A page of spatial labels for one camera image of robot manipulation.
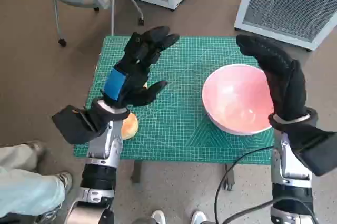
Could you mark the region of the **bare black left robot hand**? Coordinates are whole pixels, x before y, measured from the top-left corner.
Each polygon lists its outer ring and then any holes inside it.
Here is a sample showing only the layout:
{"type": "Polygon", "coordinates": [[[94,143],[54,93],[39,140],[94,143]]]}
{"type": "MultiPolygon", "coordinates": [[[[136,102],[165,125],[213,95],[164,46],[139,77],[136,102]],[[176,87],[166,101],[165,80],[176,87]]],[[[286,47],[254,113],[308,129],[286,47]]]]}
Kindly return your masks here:
{"type": "Polygon", "coordinates": [[[102,91],[109,106],[125,108],[146,106],[167,86],[165,80],[145,87],[150,66],[156,64],[161,53],[174,45],[180,36],[170,34],[168,26],[152,28],[143,34],[134,32],[124,48],[123,57],[113,66],[102,91]]]}

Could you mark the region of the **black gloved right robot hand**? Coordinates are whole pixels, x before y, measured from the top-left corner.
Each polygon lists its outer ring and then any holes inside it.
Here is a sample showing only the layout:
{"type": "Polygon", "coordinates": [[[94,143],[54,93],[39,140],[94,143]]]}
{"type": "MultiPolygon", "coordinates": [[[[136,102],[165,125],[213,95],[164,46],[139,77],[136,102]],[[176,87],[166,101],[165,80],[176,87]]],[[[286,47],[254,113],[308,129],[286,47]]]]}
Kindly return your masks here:
{"type": "Polygon", "coordinates": [[[240,52],[254,57],[265,73],[273,114],[284,121],[307,116],[305,77],[300,62],[266,38],[239,34],[235,41],[240,52]]]}

